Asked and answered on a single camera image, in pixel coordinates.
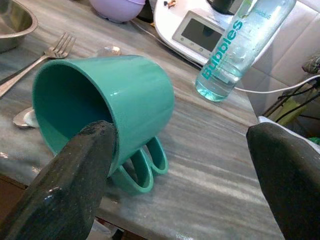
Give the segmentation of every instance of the kitchen appliance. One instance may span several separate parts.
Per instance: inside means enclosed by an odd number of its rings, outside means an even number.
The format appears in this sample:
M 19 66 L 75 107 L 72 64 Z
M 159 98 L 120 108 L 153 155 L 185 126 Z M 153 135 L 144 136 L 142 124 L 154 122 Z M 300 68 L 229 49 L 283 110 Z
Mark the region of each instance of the kitchen appliance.
M 204 65 L 233 15 L 214 10 L 207 0 L 176 0 L 170 9 L 158 0 L 154 11 L 155 28 L 160 38 L 171 48 Z M 257 61 L 272 43 L 274 34 Z

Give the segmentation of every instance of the marble countertop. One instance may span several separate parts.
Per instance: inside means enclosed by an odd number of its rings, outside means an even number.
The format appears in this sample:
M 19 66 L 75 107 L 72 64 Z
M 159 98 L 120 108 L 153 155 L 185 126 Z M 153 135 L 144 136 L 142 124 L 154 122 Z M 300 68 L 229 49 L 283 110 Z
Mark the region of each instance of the marble countertop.
M 159 134 L 169 160 L 153 190 L 130 196 L 107 182 L 98 216 L 149 239 L 282 239 L 265 200 L 246 141 L 257 118 L 245 93 L 221 103 L 195 90 L 198 70 L 132 23 L 98 17 L 87 0 L 18 0 L 39 21 L 16 49 L 0 54 L 0 78 L 38 58 L 63 32 L 77 37 L 71 58 L 92 56 L 106 45 L 148 57 L 170 76 L 175 109 Z M 13 117 L 31 106 L 36 71 L 0 99 L 0 173 L 30 184 L 53 155 L 37 129 L 18 129 Z

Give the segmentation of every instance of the white tile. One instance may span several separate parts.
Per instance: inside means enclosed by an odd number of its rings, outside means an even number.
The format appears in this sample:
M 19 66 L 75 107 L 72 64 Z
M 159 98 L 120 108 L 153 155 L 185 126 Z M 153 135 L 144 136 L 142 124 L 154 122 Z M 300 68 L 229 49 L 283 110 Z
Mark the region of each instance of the white tile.
M 246 74 L 242 77 L 241 82 L 245 89 L 254 90 L 266 78 L 266 74 L 262 71 L 250 67 Z
M 299 1 L 320 13 L 320 1 L 319 0 L 299 0 Z
M 301 2 L 297 2 L 284 21 L 279 33 L 264 55 L 254 64 L 258 70 L 270 74 L 273 67 L 315 19 L 317 12 Z
M 271 76 L 292 86 L 300 82 L 305 72 L 303 64 L 311 56 L 320 52 L 320 14 L 305 29 L 301 36 L 292 44 L 280 61 L 271 71 Z
M 286 87 L 287 85 L 283 84 L 282 82 L 272 78 L 271 76 L 267 76 L 255 89 L 255 91 L 273 91 Z M 248 97 L 255 114 L 259 116 L 262 115 L 272 104 L 274 104 L 281 94 L 281 92 L 271 94 L 248 93 Z

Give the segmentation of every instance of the bottle label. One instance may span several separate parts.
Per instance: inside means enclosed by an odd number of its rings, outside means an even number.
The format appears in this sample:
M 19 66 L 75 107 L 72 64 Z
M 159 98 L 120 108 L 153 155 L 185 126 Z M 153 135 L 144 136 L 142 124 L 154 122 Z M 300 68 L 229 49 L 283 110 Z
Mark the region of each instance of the bottle label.
M 232 27 L 225 37 L 220 41 L 220 46 L 216 48 L 216 53 L 213 54 L 210 58 L 210 63 L 208 63 L 202 71 L 202 76 L 209 80 L 215 71 L 215 69 L 219 66 L 220 62 L 224 58 L 226 52 L 229 49 L 229 46 L 232 42 L 236 39 L 238 31 L 242 28 L 243 22 L 242 21 L 235 21 Z

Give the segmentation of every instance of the fork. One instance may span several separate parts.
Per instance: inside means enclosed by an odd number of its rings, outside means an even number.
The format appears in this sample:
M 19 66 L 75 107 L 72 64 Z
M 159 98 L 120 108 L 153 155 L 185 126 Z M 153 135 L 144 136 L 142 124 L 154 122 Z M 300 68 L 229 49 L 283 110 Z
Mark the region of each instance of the fork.
M 48 59 L 64 59 L 74 46 L 76 38 L 69 33 L 64 33 L 52 46 L 44 51 L 38 60 L 19 70 L 17 73 L 0 80 L 0 98 L 6 94 L 23 76 L 25 76 L 35 66 Z

